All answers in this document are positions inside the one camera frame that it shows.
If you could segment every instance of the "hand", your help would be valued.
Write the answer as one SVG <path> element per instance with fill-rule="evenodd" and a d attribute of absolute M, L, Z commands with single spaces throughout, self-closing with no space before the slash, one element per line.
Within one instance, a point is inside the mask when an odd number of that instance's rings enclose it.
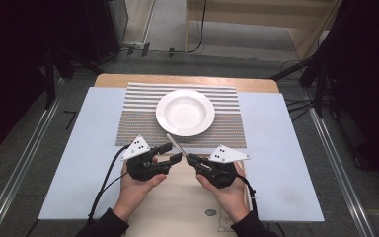
<path fill-rule="evenodd" d="M 153 158 L 154 163 L 158 162 L 157 158 Z M 121 170 L 121 174 L 125 174 L 127 171 L 127 164 L 124 162 Z M 154 176 L 148 181 L 133 180 L 129 175 L 125 175 L 121 178 L 121 188 L 119 192 L 119 198 L 116 202 L 113 213 L 123 221 L 128 221 L 131 213 L 134 212 L 140 206 L 147 194 L 162 181 L 166 179 L 166 175 L 159 174 Z"/>
<path fill-rule="evenodd" d="M 235 167 L 239 175 L 245 177 L 245 172 L 236 162 Z M 204 176 L 198 174 L 196 178 L 205 189 L 215 195 L 218 203 L 229 215 L 233 223 L 239 222 L 249 214 L 249 210 L 245 205 L 245 183 L 241 179 L 236 178 L 231 186 L 217 189 Z"/>

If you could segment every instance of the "floor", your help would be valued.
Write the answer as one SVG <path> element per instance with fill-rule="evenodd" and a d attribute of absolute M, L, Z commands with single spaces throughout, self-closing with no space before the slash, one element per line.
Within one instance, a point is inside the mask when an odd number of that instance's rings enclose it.
<path fill-rule="evenodd" d="M 168 58 L 162 51 L 168 51 L 171 47 L 175 50 L 184 49 L 185 0 L 126 2 L 130 22 L 124 42 L 137 47 L 150 42 L 151 52 L 146 57 L 141 57 L 137 52 L 130 56 L 120 54 L 101 65 L 106 72 L 266 78 L 297 62 L 286 29 L 209 23 L 204 26 L 203 45 L 197 52 Z M 191 34 L 189 40 L 190 48 L 199 41 L 197 26 L 199 28 L 199 23 L 191 25 L 194 34 Z M 309 93 L 313 95 L 313 87 L 305 90 L 298 86 L 300 76 L 299 71 L 278 81 L 278 88 L 285 99 L 308 100 Z M 59 107 L 35 151 L 34 160 L 29 164 L 28 172 L 22 177 L 17 193 L 11 199 L 11 206 L 5 209 L 5 218 L 0 220 L 0 236 L 25 236 L 35 223 L 72 129 L 69 126 L 72 115 L 66 112 L 80 111 L 83 98 L 88 88 L 94 84 L 95 78 L 86 68 L 77 68 L 74 78 L 66 81 L 65 93 L 60 92 L 62 97 Z M 45 95 L 32 105 L 0 148 L 0 194 L 40 122 L 44 103 Z M 379 236 L 379 172 L 364 172 L 356 168 L 353 152 L 339 125 L 327 110 L 324 110 L 322 122 L 328 129 L 336 155 L 340 157 L 373 234 L 363 235 L 359 232 L 312 112 L 305 114 L 293 125 L 326 221 L 282 224 L 284 235 Z M 31 236 L 73 236 L 83 224 L 83 221 L 43 221 Z M 272 224 L 270 228 L 283 236 L 277 226 Z"/>

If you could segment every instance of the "person's right hand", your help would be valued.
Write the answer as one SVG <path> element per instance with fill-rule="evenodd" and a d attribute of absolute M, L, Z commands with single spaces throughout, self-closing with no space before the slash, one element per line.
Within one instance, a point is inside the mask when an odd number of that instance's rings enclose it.
<path fill-rule="evenodd" d="M 245 177 L 245 172 L 237 162 L 235 162 L 235 167 L 239 175 Z M 245 183 L 241 179 L 236 178 L 231 186 L 217 189 L 204 176 L 198 174 L 196 178 L 205 189 L 216 196 L 218 203 L 229 215 L 233 223 L 239 222 L 249 214 L 249 210 L 245 205 Z"/>

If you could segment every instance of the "table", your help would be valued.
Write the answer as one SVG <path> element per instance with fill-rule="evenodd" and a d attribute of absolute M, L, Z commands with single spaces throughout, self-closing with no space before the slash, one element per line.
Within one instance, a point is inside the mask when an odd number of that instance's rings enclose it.
<path fill-rule="evenodd" d="M 123 74 L 100 75 L 95 87 L 90 88 L 45 199 L 40 219 L 87 218 L 106 170 L 119 150 L 114 146 L 114 138 L 121 114 L 119 108 L 122 108 L 128 82 L 235 86 L 238 90 L 243 124 L 247 127 L 245 130 L 247 151 L 255 154 L 255 158 L 245 163 L 245 168 L 248 179 L 257 190 L 260 219 L 266 222 L 324 220 L 288 111 L 282 96 L 277 93 L 278 89 L 274 81 Z M 121 165 L 117 162 L 114 170 L 119 170 Z M 168 176 L 168 178 L 177 178 L 167 179 L 167 181 L 177 182 L 185 172 L 192 172 L 193 175 L 193 168 L 186 162 L 181 162 L 179 166 L 171 169 Z M 187 184 L 186 180 L 180 180 L 180 182 Z M 152 192 L 170 192 L 162 190 L 161 187 L 158 188 Z M 112 186 L 104 193 L 97 208 L 96 217 L 101 216 L 108 206 L 115 203 L 118 191 L 118 187 Z M 166 221 L 162 218 L 167 217 L 161 214 L 165 208 L 156 209 L 159 205 L 163 203 L 168 209 L 192 212 L 196 209 L 194 201 L 189 202 L 192 203 L 190 208 L 187 205 L 184 205 L 185 208 L 177 208 L 175 205 L 187 203 L 184 198 L 191 199 L 192 195 L 198 192 L 199 190 L 193 191 L 188 196 L 182 197 L 182 201 L 180 199 L 158 201 L 156 205 L 151 205 L 150 203 L 153 202 L 150 200 L 151 197 L 148 197 L 144 202 L 146 206 L 143 208 L 153 211 L 136 215 L 150 216 L 150 218 L 147 217 L 150 221 L 145 225 L 146 227 L 150 224 L 162 224 L 162 221 Z M 182 220 L 180 224 L 191 224 L 191 221 Z"/>
<path fill-rule="evenodd" d="M 201 21 L 204 1 L 187 0 L 186 50 L 189 21 Z M 312 52 L 324 30 L 329 30 L 341 0 L 208 0 L 206 22 L 288 28 L 300 60 Z"/>

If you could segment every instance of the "person's left hand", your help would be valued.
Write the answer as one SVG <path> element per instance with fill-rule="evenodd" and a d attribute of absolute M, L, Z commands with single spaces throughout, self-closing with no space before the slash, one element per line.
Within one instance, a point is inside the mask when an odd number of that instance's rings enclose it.
<path fill-rule="evenodd" d="M 153 158 L 154 163 L 158 162 L 157 158 Z M 124 162 L 121 174 L 127 171 L 127 163 Z M 123 221 L 127 221 L 131 213 L 140 206 L 147 194 L 162 181 L 166 179 L 166 175 L 159 174 L 148 181 L 133 180 L 130 175 L 125 175 L 121 178 L 121 188 L 119 198 L 116 202 L 113 213 Z"/>

